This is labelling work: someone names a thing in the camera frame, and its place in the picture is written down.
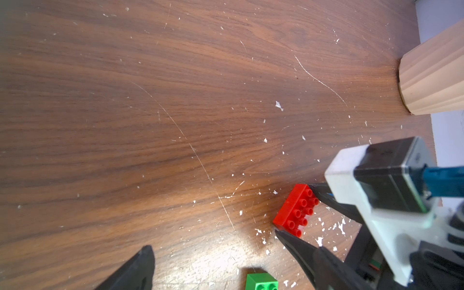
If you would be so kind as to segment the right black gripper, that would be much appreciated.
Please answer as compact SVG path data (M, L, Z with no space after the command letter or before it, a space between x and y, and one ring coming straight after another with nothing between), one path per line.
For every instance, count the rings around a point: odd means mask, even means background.
M340 214L364 224L354 205L339 203L327 182L310 184L309 188L322 203ZM276 229L275 235L298 262L313 286L315 283L315 246ZM422 242L410 255L412 276L407 286L397 283L381 250L366 226L362 226L345 259L345 263L373 290L462 290L464 288L464 255L434 244Z

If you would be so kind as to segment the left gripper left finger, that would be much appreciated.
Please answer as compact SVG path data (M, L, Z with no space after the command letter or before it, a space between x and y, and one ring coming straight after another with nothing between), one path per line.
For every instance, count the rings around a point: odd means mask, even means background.
M151 290L155 273L155 254L145 245L96 290Z

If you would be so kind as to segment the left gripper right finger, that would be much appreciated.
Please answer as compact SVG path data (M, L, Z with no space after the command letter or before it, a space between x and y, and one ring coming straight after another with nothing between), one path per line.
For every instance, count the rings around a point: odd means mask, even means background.
M313 252L313 276L316 290L373 290L361 270L366 249L353 246L345 261L325 247Z

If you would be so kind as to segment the red long lego brick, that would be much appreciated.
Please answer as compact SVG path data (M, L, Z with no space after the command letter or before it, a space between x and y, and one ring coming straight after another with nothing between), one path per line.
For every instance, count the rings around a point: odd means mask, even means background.
M274 226L297 238L303 235L303 228L314 214L314 207L320 201L306 184L296 184L273 220Z

